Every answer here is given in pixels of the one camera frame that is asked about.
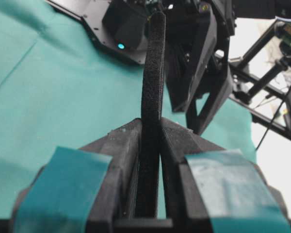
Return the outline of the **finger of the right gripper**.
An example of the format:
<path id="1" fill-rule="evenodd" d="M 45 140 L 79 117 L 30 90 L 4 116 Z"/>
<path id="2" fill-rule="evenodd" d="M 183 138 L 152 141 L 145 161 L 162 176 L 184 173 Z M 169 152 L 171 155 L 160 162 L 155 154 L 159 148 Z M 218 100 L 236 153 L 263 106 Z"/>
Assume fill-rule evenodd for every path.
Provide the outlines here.
<path id="1" fill-rule="evenodd" d="M 219 63 L 219 58 L 212 55 L 199 79 L 199 84 L 190 90 L 190 79 L 185 77 L 188 62 L 181 54 L 181 48 L 176 45 L 166 45 L 164 73 L 173 112 L 188 112 L 189 104 L 183 99 L 192 97 L 201 99 L 206 93 L 209 96 L 202 111 L 217 112 L 232 93 L 232 79 L 227 64 Z"/>
<path id="2" fill-rule="evenodd" d="M 228 62 L 229 49 L 210 58 L 193 101 L 186 113 L 187 127 L 201 135 L 232 93 L 233 80 Z"/>

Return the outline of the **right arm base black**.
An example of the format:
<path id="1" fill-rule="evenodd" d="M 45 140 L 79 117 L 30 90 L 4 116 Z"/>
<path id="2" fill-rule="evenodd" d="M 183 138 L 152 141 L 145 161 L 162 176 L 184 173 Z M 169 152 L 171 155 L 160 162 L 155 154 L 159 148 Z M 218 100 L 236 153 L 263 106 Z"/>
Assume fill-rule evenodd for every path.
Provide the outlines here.
<path id="1" fill-rule="evenodd" d="M 145 0 L 49 0 L 86 29 L 94 44 L 121 59 L 143 65 L 148 46 Z"/>

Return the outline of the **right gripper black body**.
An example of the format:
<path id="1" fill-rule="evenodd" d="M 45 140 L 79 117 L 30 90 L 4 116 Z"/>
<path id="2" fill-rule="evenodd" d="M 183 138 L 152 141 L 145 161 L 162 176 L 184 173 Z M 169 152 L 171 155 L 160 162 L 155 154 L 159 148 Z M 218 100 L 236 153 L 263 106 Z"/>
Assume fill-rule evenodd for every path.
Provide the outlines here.
<path id="1" fill-rule="evenodd" d="M 223 73 L 235 34 L 231 0 L 153 0 L 166 16 L 166 73 Z"/>

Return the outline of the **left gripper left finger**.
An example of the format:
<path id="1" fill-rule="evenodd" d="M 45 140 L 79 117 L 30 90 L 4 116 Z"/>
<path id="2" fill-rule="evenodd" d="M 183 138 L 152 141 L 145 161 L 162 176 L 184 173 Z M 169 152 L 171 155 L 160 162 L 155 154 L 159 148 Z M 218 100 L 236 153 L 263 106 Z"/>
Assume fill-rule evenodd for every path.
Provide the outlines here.
<path id="1" fill-rule="evenodd" d="M 13 233 L 110 233 L 141 147 L 139 118 L 78 149 L 57 147 L 14 204 Z"/>

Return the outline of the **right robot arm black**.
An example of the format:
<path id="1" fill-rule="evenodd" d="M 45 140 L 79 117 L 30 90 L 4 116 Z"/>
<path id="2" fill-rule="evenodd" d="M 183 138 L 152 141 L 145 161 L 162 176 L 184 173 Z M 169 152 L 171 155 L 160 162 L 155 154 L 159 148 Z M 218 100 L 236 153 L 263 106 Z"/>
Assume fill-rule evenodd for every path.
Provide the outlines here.
<path id="1" fill-rule="evenodd" d="M 232 92 L 228 62 L 237 18 L 291 19 L 291 0 L 147 0 L 166 16 L 164 72 L 174 112 L 202 134 Z"/>

